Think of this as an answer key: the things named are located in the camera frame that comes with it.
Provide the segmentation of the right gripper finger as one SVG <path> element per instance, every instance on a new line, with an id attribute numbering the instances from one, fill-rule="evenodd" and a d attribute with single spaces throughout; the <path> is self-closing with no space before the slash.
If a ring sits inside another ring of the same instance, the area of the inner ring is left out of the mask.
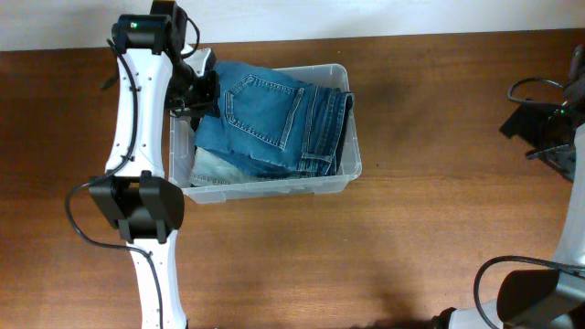
<path id="1" fill-rule="evenodd" d="M 540 160 L 564 179 L 573 182 L 576 172 L 576 148 L 574 144 L 560 144 L 537 148 L 526 153 L 527 160 Z"/>
<path id="2" fill-rule="evenodd" d="M 548 111 L 540 106 L 520 105 L 499 128 L 506 138 L 520 137 L 534 147 L 543 143 L 543 125 L 548 121 Z"/>

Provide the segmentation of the clear plastic storage bin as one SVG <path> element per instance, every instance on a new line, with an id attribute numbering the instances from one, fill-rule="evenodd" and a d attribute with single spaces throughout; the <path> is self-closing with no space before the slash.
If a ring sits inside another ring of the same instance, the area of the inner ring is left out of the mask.
<path id="1" fill-rule="evenodd" d="M 347 71 L 339 64 L 274 70 L 281 71 L 296 80 L 351 92 Z M 198 204 L 221 203 L 238 198 L 341 192 L 350 181 L 358 178 L 362 172 L 353 109 L 346 122 L 346 137 L 343 143 L 341 164 L 336 175 L 318 177 L 293 175 L 287 178 L 270 179 L 270 181 L 225 186 L 193 186 L 189 183 L 189 174 L 194 165 L 197 149 L 194 144 L 197 128 L 192 127 L 185 119 L 174 118 L 170 128 L 169 180 L 181 187 L 183 193 Z"/>

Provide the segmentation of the light blue jeans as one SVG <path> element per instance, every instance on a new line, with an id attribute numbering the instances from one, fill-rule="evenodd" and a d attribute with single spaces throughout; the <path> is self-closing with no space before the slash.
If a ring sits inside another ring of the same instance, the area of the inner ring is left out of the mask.
<path id="1" fill-rule="evenodd" d="M 247 175 L 236 166 L 198 147 L 189 174 L 193 186 L 225 186 L 270 181 L 270 178 Z"/>

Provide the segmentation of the dark blue jeans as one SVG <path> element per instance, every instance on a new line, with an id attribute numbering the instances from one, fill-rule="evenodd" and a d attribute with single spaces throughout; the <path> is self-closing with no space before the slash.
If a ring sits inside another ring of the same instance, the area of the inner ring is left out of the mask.
<path id="1" fill-rule="evenodd" d="M 336 175 L 350 91 L 296 80 L 281 71 L 220 61 L 219 115 L 197 127 L 197 148 L 258 178 Z"/>

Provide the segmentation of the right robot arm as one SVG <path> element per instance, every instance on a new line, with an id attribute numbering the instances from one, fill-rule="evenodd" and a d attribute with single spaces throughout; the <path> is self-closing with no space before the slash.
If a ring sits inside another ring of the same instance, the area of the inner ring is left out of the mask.
<path id="1" fill-rule="evenodd" d="M 507 98 L 516 111 L 501 126 L 508 138 L 531 145 L 526 159 L 539 160 L 572 183 L 563 231 L 551 260 L 506 255 L 476 272 L 470 309 L 449 308 L 430 320 L 431 328 L 581 328 L 584 325 L 584 47 L 577 46 L 561 104 Z M 527 265 L 504 278 L 495 300 L 482 302 L 480 283 L 492 266 Z"/>

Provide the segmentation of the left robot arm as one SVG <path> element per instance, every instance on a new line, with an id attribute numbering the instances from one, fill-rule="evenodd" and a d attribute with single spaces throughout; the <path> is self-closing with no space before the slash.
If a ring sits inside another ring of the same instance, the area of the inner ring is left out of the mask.
<path id="1" fill-rule="evenodd" d="M 176 239 L 184 194 L 165 178 L 164 117 L 219 115 L 212 49 L 190 47 L 193 25 L 174 1 L 154 1 L 146 15 L 124 14 L 108 44 L 119 83 L 116 130 L 104 174 L 85 184 L 97 208 L 131 253 L 143 328 L 186 328 L 176 274 Z"/>

